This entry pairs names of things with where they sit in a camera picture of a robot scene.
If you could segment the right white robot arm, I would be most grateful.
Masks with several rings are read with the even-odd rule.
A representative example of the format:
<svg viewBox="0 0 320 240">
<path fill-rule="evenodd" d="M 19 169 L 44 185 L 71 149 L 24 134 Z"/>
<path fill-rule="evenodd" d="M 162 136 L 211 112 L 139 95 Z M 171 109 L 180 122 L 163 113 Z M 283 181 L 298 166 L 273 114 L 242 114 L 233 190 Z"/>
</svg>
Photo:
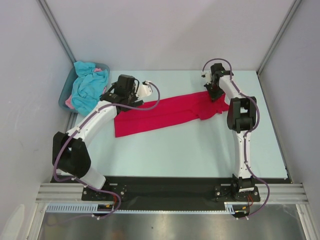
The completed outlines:
<svg viewBox="0 0 320 240">
<path fill-rule="evenodd" d="M 242 201 L 255 187 L 250 140 L 251 132 L 258 123 L 257 100 L 242 93 L 232 80 L 232 71 L 226 70 L 221 63 L 213 64 L 210 72 L 203 72 L 201 76 L 206 79 L 204 87 L 212 102 L 222 100 L 223 95 L 229 100 L 226 121 L 232 131 L 235 147 L 235 173 L 232 175 L 230 194 L 235 200 Z"/>
</svg>

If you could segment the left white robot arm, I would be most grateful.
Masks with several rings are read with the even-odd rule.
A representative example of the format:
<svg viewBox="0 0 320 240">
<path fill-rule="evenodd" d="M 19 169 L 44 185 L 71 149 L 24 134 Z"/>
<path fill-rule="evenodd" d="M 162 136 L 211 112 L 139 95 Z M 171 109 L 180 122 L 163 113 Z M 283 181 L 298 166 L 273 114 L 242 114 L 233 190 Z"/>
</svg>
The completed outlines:
<svg viewBox="0 0 320 240">
<path fill-rule="evenodd" d="M 106 178 L 93 166 L 88 146 L 95 135 L 119 113 L 143 105 L 143 98 L 153 92 L 151 85 L 140 82 L 131 75 L 121 74 L 109 90 L 103 93 L 93 110 L 67 132 L 57 132 L 53 137 L 52 165 L 93 187 L 93 194 L 100 200 L 110 196 L 111 188 Z"/>
</svg>

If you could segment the red t shirt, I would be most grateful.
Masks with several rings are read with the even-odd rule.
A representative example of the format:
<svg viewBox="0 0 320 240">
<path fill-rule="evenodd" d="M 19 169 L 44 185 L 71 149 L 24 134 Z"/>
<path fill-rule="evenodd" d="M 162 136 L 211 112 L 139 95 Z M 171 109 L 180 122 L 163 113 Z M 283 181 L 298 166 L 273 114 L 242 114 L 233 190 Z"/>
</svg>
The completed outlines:
<svg viewBox="0 0 320 240">
<path fill-rule="evenodd" d="M 228 110 L 224 94 L 216 101 L 212 101 L 206 91 L 165 98 L 151 110 L 131 109 L 121 112 L 114 119 L 115 137 L 153 131 L 197 119 L 203 121 Z"/>
</svg>

